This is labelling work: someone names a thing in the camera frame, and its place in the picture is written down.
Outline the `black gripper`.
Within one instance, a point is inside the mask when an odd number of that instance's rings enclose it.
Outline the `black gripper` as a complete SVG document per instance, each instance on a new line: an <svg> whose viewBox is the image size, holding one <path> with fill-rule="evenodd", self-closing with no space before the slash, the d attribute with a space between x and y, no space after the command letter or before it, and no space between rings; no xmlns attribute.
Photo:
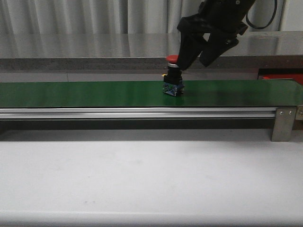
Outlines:
<svg viewBox="0 0 303 227"><path fill-rule="evenodd" d="M199 54L200 62L208 67L235 47L239 43L237 37L223 36L243 35L246 32L248 26L243 19L254 3L253 0L204 0L198 13L182 17L177 26L181 39L178 67L188 69ZM205 33L210 33L208 41L204 38Z"/></svg>

